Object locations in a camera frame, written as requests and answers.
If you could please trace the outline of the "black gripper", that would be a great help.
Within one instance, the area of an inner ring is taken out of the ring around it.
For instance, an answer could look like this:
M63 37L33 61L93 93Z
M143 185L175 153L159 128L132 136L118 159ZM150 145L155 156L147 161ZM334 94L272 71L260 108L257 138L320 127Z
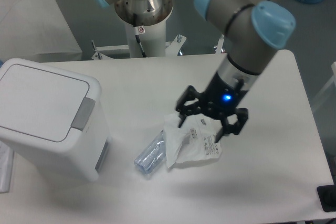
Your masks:
M243 78L240 77L230 86L215 73L203 92L188 86L176 102L175 110L180 118L178 127L182 127L188 116L203 114L212 119L219 119L222 124L216 134L216 142L223 136L239 135L248 120L248 109L238 108L247 93L247 90L243 90L244 84ZM234 124L230 124L228 120L232 115L236 115L237 118Z

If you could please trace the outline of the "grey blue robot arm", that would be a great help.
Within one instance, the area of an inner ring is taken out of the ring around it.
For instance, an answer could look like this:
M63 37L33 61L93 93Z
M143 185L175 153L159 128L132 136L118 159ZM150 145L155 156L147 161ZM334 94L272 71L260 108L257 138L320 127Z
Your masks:
M128 44L133 57L165 55L165 33L149 34L151 26L164 23L172 12L172 0L96 0L100 6L114 5L129 27ZM227 55L204 92L186 88L176 104L181 122L203 114L219 120L216 135L238 135L248 119L239 103L259 75L282 49L296 26L293 15L279 0L194 0L197 12L226 39Z

